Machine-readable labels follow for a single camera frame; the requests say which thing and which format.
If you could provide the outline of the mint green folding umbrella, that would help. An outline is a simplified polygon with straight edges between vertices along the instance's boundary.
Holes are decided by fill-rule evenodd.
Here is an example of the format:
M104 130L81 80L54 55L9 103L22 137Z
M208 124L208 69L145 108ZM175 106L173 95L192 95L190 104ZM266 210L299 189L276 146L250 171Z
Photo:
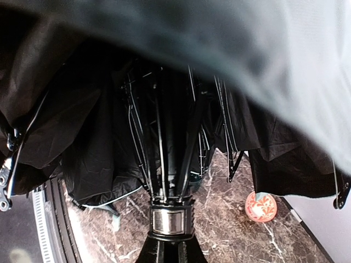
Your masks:
M194 234L190 178L249 152L256 198L350 197L350 1L1 1L1 211L57 165L80 204L142 186Z

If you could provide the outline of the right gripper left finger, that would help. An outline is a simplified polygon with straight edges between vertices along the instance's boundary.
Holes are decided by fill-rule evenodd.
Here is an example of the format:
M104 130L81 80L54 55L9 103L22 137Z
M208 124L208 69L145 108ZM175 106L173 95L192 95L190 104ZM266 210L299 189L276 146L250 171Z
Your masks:
M165 261L165 238L161 235L148 235L139 253L138 262L162 263Z

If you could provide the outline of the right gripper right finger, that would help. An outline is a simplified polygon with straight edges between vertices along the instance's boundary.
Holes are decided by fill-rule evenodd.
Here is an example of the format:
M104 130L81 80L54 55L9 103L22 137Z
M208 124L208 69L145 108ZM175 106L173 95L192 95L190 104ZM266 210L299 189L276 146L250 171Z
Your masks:
M196 236L178 244L178 263L207 263Z

